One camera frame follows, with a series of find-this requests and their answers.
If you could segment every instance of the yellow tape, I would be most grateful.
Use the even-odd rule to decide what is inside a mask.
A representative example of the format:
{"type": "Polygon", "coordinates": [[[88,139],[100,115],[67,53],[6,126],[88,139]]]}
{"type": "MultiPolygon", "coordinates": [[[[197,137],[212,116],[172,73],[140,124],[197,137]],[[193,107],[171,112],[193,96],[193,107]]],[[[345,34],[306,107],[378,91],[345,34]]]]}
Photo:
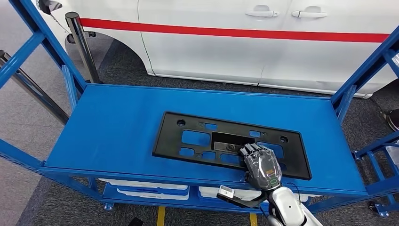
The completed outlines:
{"type": "Polygon", "coordinates": [[[258,226],[258,219],[256,218],[255,213],[249,214],[249,220],[251,221],[251,226],[258,226]]]}
{"type": "Polygon", "coordinates": [[[160,206],[158,207],[157,226],[163,226],[164,222],[165,222],[165,207],[160,206]]]}

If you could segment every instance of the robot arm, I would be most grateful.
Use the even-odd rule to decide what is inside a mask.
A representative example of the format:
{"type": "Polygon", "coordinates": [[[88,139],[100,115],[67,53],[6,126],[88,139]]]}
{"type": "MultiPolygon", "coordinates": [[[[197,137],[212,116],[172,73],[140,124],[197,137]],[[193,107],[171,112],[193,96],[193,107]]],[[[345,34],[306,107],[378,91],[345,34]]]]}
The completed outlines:
{"type": "Polygon", "coordinates": [[[220,186],[217,197],[242,208],[259,208],[268,200],[271,226],[322,226],[301,204],[291,189],[281,185],[281,168],[272,149],[256,144],[246,144],[240,154],[248,168],[247,181],[262,191],[259,197],[243,201],[234,195],[234,189],[220,186]]]}

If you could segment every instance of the clear plastic cover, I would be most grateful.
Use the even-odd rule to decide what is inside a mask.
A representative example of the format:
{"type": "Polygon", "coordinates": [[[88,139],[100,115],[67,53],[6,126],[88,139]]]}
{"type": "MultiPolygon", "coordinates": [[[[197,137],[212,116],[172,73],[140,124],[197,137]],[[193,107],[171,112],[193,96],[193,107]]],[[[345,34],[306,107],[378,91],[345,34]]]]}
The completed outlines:
{"type": "Polygon", "coordinates": [[[248,182],[252,186],[269,190],[281,184],[281,168],[272,149],[246,144],[240,151],[249,171],[248,182]]]}

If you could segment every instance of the red stripe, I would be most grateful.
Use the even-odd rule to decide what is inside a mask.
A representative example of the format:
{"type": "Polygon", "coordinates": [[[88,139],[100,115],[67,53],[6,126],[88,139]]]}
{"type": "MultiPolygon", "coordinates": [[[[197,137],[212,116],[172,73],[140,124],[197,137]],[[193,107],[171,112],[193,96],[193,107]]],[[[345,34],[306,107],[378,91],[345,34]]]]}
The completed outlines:
{"type": "Polygon", "coordinates": [[[247,37],[263,39],[289,39],[312,41],[348,41],[348,42],[383,42],[389,34],[377,33],[335,33],[335,32],[291,32],[291,31],[263,31],[226,28],[186,27],[160,24],[143,24],[112,20],[81,18],[85,27],[104,29],[157,32],[171,34],[196,34],[229,37],[247,37]]]}

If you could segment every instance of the car door handle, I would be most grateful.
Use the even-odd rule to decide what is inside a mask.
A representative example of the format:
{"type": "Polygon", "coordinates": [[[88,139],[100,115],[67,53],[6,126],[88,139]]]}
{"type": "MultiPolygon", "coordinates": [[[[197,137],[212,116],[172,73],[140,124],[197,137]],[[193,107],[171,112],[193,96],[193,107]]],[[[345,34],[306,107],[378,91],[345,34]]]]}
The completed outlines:
{"type": "Polygon", "coordinates": [[[301,11],[297,10],[291,13],[293,17],[298,17],[298,18],[322,18],[326,17],[327,13],[326,12],[306,12],[306,11],[301,11]]]}
{"type": "Polygon", "coordinates": [[[245,13],[248,16],[276,17],[279,16],[277,11],[249,11],[245,13]]]}

